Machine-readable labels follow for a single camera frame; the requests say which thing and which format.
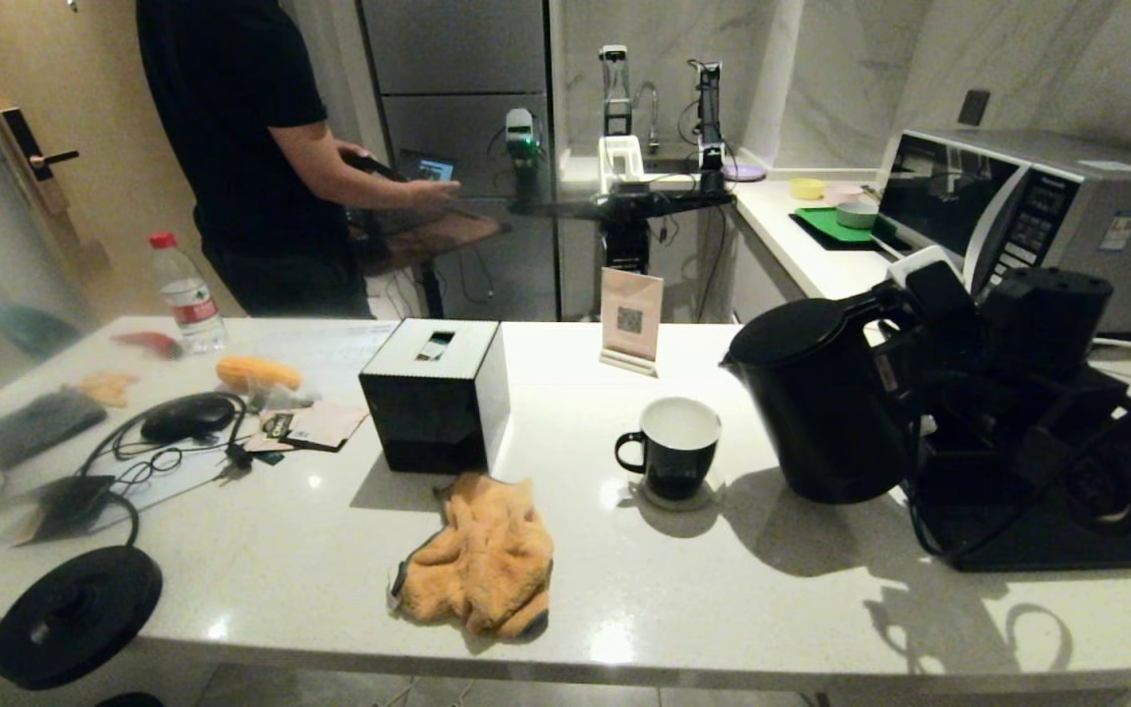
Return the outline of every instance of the orange towel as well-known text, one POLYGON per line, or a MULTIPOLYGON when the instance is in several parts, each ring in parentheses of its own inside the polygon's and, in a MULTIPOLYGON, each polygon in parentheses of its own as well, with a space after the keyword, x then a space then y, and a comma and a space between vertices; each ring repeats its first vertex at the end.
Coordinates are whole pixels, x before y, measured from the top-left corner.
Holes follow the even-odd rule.
POLYGON ((473 635, 535 636, 547 627, 553 538, 530 480, 467 473, 444 492, 446 525, 399 563, 390 589, 417 621, 459 617, 473 635))

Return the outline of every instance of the refrigerator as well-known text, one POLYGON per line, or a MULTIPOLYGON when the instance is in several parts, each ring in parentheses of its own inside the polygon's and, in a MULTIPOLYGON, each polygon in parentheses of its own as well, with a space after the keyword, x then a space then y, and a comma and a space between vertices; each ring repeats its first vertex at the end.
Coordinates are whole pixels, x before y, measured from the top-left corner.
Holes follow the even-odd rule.
POLYGON ((463 209, 503 233, 434 260, 448 318, 556 321, 553 219, 508 212, 515 192, 503 121, 529 109, 553 192, 547 5, 526 0, 359 0, 389 157, 455 161, 463 209))

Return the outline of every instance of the microwave label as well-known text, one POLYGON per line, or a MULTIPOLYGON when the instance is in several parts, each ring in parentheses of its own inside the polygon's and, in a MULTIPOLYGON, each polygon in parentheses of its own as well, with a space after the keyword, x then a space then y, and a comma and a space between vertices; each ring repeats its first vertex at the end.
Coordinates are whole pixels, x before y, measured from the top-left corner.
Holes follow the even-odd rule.
POLYGON ((1108 171, 1108 173, 1131 173, 1131 165, 1128 162, 1116 162, 1114 159, 1078 159, 1086 167, 1108 171))
POLYGON ((1112 226, 1107 229, 1107 233, 1103 236, 1103 244, 1098 245, 1098 250, 1123 250, 1130 238, 1131 212, 1116 212, 1112 219, 1112 226))

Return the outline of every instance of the black mouse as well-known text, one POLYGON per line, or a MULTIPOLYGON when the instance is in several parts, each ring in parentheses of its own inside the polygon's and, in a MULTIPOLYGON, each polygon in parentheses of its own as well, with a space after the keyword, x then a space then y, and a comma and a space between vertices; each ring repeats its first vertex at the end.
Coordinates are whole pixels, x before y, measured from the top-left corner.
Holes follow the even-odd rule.
POLYGON ((183 398, 166 404, 143 420, 146 442, 172 443, 221 431, 234 419, 234 404, 225 398, 183 398))

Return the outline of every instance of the man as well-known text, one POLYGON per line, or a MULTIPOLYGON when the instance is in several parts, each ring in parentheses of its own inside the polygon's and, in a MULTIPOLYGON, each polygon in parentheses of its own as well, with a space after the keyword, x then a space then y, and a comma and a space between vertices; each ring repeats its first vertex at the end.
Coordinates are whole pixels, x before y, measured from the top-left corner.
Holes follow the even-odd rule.
POLYGON ((138 0, 147 84, 197 198, 204 256, 251 317, 369 317, 343 205, 435 207, 454 181, 345 159, 309 51, 277 0, 138 0))

